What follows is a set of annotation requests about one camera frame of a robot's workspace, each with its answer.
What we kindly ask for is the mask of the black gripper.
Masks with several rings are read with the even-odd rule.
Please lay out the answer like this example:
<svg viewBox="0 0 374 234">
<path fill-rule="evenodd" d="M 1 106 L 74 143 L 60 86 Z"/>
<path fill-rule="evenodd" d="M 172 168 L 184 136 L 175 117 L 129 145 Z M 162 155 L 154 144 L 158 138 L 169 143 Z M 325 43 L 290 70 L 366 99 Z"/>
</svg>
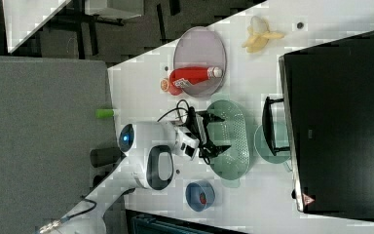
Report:
<svg viewBox="0 0 374 234">
<path fill-rule="evenodd" d="M 230 148 L 230 145 L 214 145 L 207 143 L 206 126 L 205 123 L 219 123 L 224 122 L 224 119 L 206 111 L 189 110 L 187 112 L 186 126 L 188 130 L 200 141 L 199 148 L 200 158 L 213 158 L 225 152 Z"/>
</svg>

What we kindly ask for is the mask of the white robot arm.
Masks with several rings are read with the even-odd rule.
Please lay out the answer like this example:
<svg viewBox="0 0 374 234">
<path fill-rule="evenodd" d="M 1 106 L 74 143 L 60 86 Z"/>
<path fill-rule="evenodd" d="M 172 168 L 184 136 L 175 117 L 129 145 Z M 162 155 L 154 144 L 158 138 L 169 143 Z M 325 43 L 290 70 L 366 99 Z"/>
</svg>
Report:
<svg viewBox="0 0 374 234">
<path fill-rule="evenodd" d="M 189 109 L 184 123 L 141 121 L 124 126 L 118 138 L 125 158 L 100 184 L 55 223 L 50 234 L 106 234 L 105 212 L 127 191 L 163 190 L 174 175 L 173 158 L 208 161 L 229 147 L 214 144 L 206 126 L 223 119 Z"/>
</svg>

